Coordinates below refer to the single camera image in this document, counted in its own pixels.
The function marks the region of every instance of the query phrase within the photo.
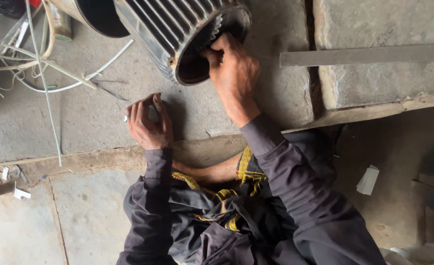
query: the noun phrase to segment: white wire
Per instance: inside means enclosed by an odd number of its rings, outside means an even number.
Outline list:
[[[107,62],[105,65],[103,65],[100,69],[98,69],[96,72],[87,75],[84,79],[85,80],[91,80],[93,77],[95,77],[96,75],[98,75],[100,72],[102,72],[104,69],[106,69],[111,63],[113,63],[131,44],[132,42],[134,42],[134,40],[129,40],[129,42],[127,42],[127,44],[119,51],[119,53],[117,53],[111,60],[109,60],[109,62]],[[9,66],[6,61],[4,61],[3,59],[1,59],[1,61],[6,65]],[[14,75],[16,74],[16,72],[14,72],[13,70],[10,70],[11,73]],[[21,80],[19,77],[17,78],[17,80],[19,80],[22,84],[24,84],[26,87],[37,91],[37,92],[42,92],[45,93],[45,90],[41,90],[41,89],[37,89],[35,87],[31,87],[28,83],[26,83],[25,81]],[[66,86],[66,87],[62,87],[62,88],[57,88],[57,89],[53,89],[53,90],[49,90],[49,93],[55,93],[55,92],[60,92],[60,91],[64,91],[70,88],[74,88],[77,87],[79,85],[81,85],[82,82],[76,82],[72,85]]]
[[[35,32],[34,32],[34,25],[32,25],[32,15],[30,13],[29,0],[26,0],[26,7],[27,7],[27,18],[29,19],[30,36],[32,37],[32,43],[34,45],[34,50],[36,51],[37,62],[39,64],[39,66],[41,66],[39,50],[37,49],[36,37],[35,37]],[[52,129],[54,130],[55,142],[57,143],[57,150],[58,150],[58,160],[59,160],[59,163],[61,166],[60,143],[58,141],[57,132],[55,131],[54,118],[52,117],[52,108],[50,107],[50,99],[48,97],[47,81],[45,80],[45,76],[43,75],[41,67],[40,67],[40,76],[42,77],[43,88],[45,89],[45,97],[47,98],[48,112],[50,114],[50,121],[52,122]]]

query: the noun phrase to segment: paper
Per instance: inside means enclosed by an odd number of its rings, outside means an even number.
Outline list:
[[[7,167],[4,167],[4,169],[2,170],[2,179],[8,180],[8,172],[9,169]]]
[[[362,194],[371,195],[378,175],[379,169],[373,165],[370,165],[366,169],[366,172],[361,180],[356,185],[356,190]]]
[[[22,197],[30,199],[30,196],[31,196],[30,193],[19,190],[18,188],[16,188],[16,184],[14,184],[14,197],[16,197],[18,199],[22,199]]]

